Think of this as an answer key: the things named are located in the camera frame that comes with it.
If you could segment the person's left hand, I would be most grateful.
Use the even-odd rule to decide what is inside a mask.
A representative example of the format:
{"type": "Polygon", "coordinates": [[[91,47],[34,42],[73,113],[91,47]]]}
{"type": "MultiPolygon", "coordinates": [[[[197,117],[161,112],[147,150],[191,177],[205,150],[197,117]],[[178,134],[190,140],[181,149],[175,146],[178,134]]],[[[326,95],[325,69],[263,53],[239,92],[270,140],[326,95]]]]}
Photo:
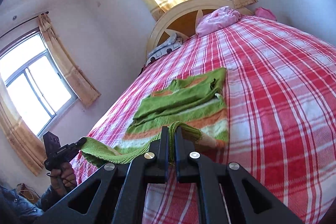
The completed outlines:
{"type": "Polygon", "coordinates": [[[76,176],[72,165],[64,162],[60,169],[53,169],[50,173],[51,186],[59,196],[65,196],[65,188],[74,189],[77,186],[76,176]]]}

